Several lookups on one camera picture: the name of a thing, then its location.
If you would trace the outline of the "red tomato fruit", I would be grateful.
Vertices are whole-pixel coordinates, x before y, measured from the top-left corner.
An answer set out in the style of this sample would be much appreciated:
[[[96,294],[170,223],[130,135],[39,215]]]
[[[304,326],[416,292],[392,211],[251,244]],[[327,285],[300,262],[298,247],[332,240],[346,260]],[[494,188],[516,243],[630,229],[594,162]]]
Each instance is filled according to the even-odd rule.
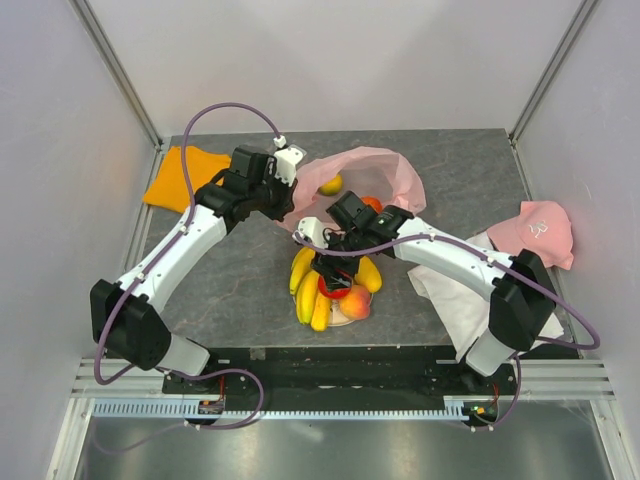
[[[353,278],[342,272],[332,275],[320,275],[318,278],[319,292],[333,300],[346,297],[351,292],[352,286]]]

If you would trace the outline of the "small yellow round fruit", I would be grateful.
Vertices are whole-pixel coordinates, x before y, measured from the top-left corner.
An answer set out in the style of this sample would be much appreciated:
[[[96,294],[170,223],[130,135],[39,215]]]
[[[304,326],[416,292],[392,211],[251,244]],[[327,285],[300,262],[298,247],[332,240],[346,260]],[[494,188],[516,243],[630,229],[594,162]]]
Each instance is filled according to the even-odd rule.
[[[334,178],[327,181],[318,188],[318,192],[323,196],[335,196],[338,195],[343,188],[343,178],[340,174],[337,174]]]

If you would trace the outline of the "pink peach plastic bag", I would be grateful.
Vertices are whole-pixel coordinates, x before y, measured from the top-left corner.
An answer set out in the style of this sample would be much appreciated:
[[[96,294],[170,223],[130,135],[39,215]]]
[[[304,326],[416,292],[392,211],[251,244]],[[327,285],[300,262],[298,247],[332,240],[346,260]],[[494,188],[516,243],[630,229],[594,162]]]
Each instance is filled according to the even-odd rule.
[[[342,191],[330,197],[321,195],[318,188],[337,174],[343,178]],[[296,178],[295,208],[278,224],[289,232],[305,217],[317,217],[335,229],[337,224],[327,209],[348,191],[360,197],[376,197],[384,206],[394,205],[413,214],[427,206],[417,171],[403,155],[385,148],[357,147],[311,160],[298,168]]]

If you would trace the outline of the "yellow banana bunch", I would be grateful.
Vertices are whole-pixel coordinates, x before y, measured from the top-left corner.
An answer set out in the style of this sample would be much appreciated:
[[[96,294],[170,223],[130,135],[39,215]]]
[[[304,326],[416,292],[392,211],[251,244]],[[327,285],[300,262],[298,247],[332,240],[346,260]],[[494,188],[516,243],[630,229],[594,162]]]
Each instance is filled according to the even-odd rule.
[[[304,279],[311,270],[311,262],[316,252],[307,247],[303,247],[298,251],[291,264],[291,272],[289,277],[289,293],[295,295]]]
[[[319,274],[316,271],[309,271],[302,279],[296,293],[296,315],[303,325],[311,323],[318,294],[318,279]]]

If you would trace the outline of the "peach fruit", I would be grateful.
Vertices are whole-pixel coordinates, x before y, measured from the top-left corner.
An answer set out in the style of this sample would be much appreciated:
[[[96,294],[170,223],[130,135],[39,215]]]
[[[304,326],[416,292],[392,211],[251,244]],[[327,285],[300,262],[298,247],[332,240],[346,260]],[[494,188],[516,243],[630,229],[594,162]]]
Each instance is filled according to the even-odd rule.
[[[349,320],[364,320],[370,315],[371,294],[360,285],[354,285],[351,292],[339,300],[341,313]]]

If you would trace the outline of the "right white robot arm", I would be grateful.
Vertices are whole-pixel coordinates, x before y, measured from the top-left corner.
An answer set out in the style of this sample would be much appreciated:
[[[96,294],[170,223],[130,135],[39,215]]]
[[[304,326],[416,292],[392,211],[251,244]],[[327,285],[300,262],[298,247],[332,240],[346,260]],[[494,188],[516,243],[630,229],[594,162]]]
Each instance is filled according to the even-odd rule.
[[[463,348],[458,381],[483,392],[512,356],[529,351],[556,308],[557,295],[540,257],[481,248],[442,232],[411,212],[389,205],[376,212],[348,191],[328,207],[337,228],[316,217],[299,221],[295,237],[316,252],[312,267],[328,290],[350,286],[367,255],[427,267],[478,294],[489,306],[488,324]]]

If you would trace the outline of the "yellow mango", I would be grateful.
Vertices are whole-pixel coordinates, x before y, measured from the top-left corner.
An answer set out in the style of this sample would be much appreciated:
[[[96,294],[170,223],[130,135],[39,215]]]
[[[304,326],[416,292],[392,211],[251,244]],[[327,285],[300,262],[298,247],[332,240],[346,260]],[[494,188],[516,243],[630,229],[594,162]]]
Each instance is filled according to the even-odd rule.
[[[382,288],[383,281],[380,271],[368,256],[363,256],[360,259],[355,282],[367,289],[370,294],[375,294]]]
[[[316,295],[311,317],[311,328],[316,332],[323,332],[329,327],[332,318],[332,300],[322,293]]]

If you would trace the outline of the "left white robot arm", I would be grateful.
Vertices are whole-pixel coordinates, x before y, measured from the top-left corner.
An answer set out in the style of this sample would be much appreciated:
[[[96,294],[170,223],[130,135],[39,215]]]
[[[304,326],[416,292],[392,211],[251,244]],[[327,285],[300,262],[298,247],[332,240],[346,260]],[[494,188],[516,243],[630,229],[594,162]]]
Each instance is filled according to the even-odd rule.
[[[92,333],[99,352],[114,353],[141,370],[184,374],[198,393],[219,382],[207,348],[170,332],[161,318],[176,287],[213,246],[251,213],[281,221],[292,212],[296,171],[305,157],[297,146],[273,153],[236,148],[228,168],[195,193],[194,203],[166,237],[117,281],[90,291]]]

